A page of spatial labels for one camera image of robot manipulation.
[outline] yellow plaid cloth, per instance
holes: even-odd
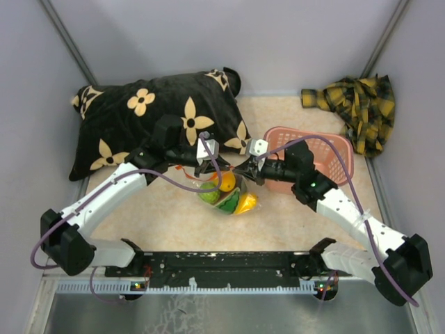
[[[396,103],[388,76],[370,79],[346,77],[323,90],[302,89],[303,108],[318,107],[340,115],[345,121],[343,134],[354,151],[375,157],[394,127]]]

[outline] cable tie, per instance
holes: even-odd
[[[363,212],[363,214],[360,215],[359,218],[357,218],[356,221],[354,222],[354,227],[357,227],[358,225],[361,225],[365,221],[370,219],[372,217],[370,212],[371,212],[371,209],[367,209],[365,212]]]
[[[74,208],[74,207],[73,207],[73,208],[71,209],[71,213],[72,213],[73,215],[75,215],[75,216],[77,216],[78,214],[81,213],[80,210],[78,211],[77,209],[78,209],[78,207],[77,207],[77,208]]]

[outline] gray wall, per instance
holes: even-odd
[[[0,333],[22,333],[42,275],[29,262],[40,215],[77,186],[70,100],[86,82],[37,1],[1,1],[0,31]]]
[[[429,243],[434,277],[427,286],[445,331],[445,2],[412,1],[376,71],[388,74],[396,123],[375,159],[396,225]]]
[[[51,0],[101,84],[228,66],[244,94],[360,75],[397,0]]]

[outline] black bracket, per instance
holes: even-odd
[[[62,219],[62,215],[49,209],[40,219],[40,236]],[[78,225],[64,223],[41,245],[41,249],[69,276],[84,271],[95,256],[95,247],[80,235]]]
[[[432,278],[432,267],[428,244],[424,238],[415,234],[405,238],[405,243],[396,250],[387,251],[388,258],[383,262],[385,268],[402,290],[413,296]],[[375,286],[391,303],[402,306],[406,300],[394,289],[380,267],[374,267]]]

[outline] black pillow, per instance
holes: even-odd
[[[87,86],[73,99],[83,121],[70,181],[102,166],[121,164],[150,136],[164,114],[184,121],[184,136],[197,144],[201,131],[215,135],[221,152],[245,153],[249,133],[236,105],[238,73],[224,67],[192,74],[138,80],[124,86]]]

